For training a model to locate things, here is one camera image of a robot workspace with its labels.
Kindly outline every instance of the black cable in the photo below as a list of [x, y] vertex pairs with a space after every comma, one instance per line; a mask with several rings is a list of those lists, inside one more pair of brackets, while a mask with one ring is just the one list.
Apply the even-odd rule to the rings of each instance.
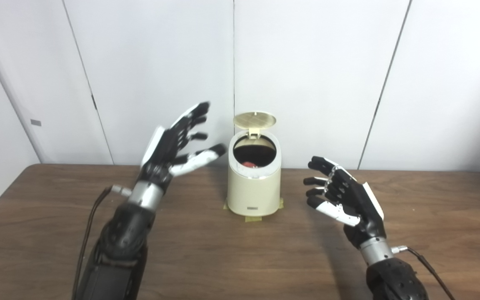
[[440, 279], [440, 276], [438, 276], [435, 269], [429, 264], [429, 262], [427, 262], [425, 257], [423, 255], [419, 254], [416, 250], [412, 249], [411, 247], [408, 247], [407, 250], [408, 250], [408, 252], [414, 254], [416, 256], [417, 260], [419, 260], [425, 266], [425, 268], [427, 268], [427, 270], [429, 270], [429, 272], [435, 277], [436, 281], [438, 281], [438, 284], [440, 284], [442, 289], [444, 289], [444, 292], [447, 294], [447, 296], [451, 300], [455, 300], [455, 297], [453, 297], [453, 295], [451, 294], [451, 292], [449, 291], [449, 289], [445, 285], [444, 281], [442, 281], [442, 279]]
[[94, 205], [92, 206], [92, 210], [90, 211], [90, 216], [88, 216], [88, 224], [86, 224], [86, 230], [84, 232], [84, 239], [82, 239], [82, 245], [80, 247], [79, 258], [77, 260], [77, 271], [75, 272], [75, 280], [74, 280], [74, 287], [72, 292], [72, 300], [77, 298], [77, 287], [79, 285], [79, 277], [80, 277], [80, 268], [83, 262], [84, 251], [86, 250], [86, 243], [88, 241], [88, 236], [90, 235], [90, 229], [92, 228], [92, 220], [94, 219], [95, 210], [101, 204], [101, 201], [105, 199], [105, 197], [110, 193], [112, 187], [105, 188], [103, 192], [99, 195], [99, 197], [95, 200]]

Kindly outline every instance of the robotic arm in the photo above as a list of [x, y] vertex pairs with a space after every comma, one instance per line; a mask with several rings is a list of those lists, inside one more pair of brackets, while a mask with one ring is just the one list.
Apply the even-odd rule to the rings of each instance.
[[206, 121], [209, 103], [203, 102], [187, 110], [165, 129], [158, 127], [145, 151], [140, 173], [133, 190], [112, 186], [98, 198], [92, 209], [85, 234], [88, 237], [93, 212], [112, 190], [128, 200], [118, 206], [112, 220], [101, 231], [77, 288], [81, 249], [72, 299], [135, 300], [147, 259], [147, 235], [151, 231], [157, 207], [173, 177], [189, 173], [223, 154], [225, 146], [178, 156], [191, 140], [205, 140], [207, 134], [191, 129]]
[[366, 282], [373, 299], [428, 300], [412, 267], [394, 257], [407, 247], [388, 246], [384, 213], [368, 183], [358, 183], [343, 167], [322, 157], [314, 156], [308, 167], [328, 178], [304, 179], [305, 185], [319, 186], [307, 191], [307, 204], [344, 224], [345, 236], [368, 267]]

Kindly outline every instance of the brown table surface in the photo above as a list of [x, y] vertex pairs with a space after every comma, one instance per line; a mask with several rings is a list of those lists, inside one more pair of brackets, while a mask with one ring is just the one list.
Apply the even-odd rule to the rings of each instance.
[[[90, 207], [106, 186], [131, 186], [138, 168], [33, 165], [0, 198], [0, 300], [68, 300]], [[480, 300], [480, 173], [351, 171], [385, 211], [391, 245], [408, 245], [459, 300]], [[365, 264], [342, 225], [305, 203], [303, 177], [282, 171], [284, 209], [261, 222], [223, 209], [225, 169], [175, 178], [149, 236], [139, 299], [365, 300]], [[90, 242], [123, 198], [97, 210]], [[432, 300], [447, 299], [408, 253]]]

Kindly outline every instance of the red object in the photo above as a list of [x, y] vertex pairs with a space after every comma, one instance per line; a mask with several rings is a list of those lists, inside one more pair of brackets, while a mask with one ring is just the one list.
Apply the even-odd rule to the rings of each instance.
[[252, 168], [252, 167], [255, 168], [255, 167], [257, 166], [257, 165], [255, 165], [254, 163], [248, 162], [248, 161], [243, 162], [242, 165], [243, 165], [244, 167], [248, 167], [248, 168]]

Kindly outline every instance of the cream trash can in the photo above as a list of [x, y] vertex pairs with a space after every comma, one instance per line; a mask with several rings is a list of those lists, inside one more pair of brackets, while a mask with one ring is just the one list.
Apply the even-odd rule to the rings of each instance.
[[229, 143], [227, 205], [233, 213], [248, 217], [271, 215], [280, 205], [280, 145], [262, 129], [276, 119], [267, 112], [245, 112], [233, 119], [244, 129]]

